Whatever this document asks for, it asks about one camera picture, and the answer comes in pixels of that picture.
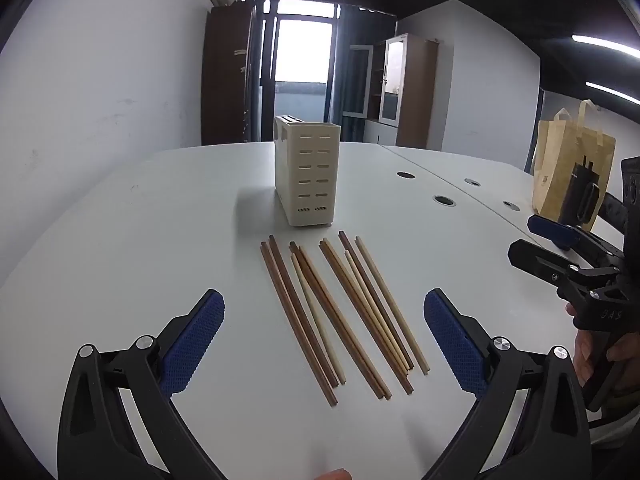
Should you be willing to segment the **person's right hand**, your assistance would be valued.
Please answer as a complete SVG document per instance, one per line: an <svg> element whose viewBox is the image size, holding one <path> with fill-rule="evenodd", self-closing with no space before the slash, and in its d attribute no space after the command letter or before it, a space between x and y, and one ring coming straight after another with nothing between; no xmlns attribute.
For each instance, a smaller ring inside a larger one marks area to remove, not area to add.
<svg viewBox="0 0 640 480"><path fill-rule="evenodd" d="M585 330L578 330L575 337L574 369L578 382L583 386L593 373L591 353L593 347L592 335ZM626 334L606 352L610 362L624 364L623 375L616 382L615 389L638 388L640 382L639 370L640 337L638 333Z"/></svg>

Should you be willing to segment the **person's left hand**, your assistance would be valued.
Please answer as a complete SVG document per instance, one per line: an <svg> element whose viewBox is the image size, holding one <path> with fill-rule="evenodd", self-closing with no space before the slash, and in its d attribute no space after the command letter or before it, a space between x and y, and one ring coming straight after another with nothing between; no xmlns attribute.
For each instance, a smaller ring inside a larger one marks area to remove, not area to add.
<svg viewBox="0 0 640 480"><path fill-rule="evenodd" d="M320 474L314 480L352 480L352 475L346 469L341 468Z"/></svg>

